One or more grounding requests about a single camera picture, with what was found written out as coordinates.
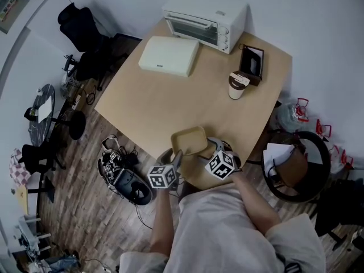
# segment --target person's arm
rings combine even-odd
[[[169,257],[175,232],[169,189],[159,189],[155,203],[155,218],[151,237],[151,253],[161,253]]]
[[[275,212],[258,191],[251,186],[242,172],[235,172],[230,177],[240,192],[251,222],[263,235],[265,235],[271,227],[281,223],[277,212]]]

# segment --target white toaster oven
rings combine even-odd
[[[244,32],[247,4],[242,0],[170,0],[163,15],[171,32],[230,53]]]

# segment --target paper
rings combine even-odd
[[[52,112],[52,97],[49,96],[48,100],[38,108],[38,123],[47,118]]]
[[[267,177],[277,174],[272,168],[274,166],[273,160],[276,166],[281,165],[288,160],[294,148],[295,146],[292,144],[268,143],[267,149],[263,151],[264,171]]]

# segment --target toaster oven door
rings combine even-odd
[[[200,42],[217,48],[217,23],[190,15],[164,12],[172,33],[186,38],[194,38]]]

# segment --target shoe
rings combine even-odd
[[[77,260],[80,260],[80,256],[78,255],[77,251],[73,251],[72,256],[74,256]]]

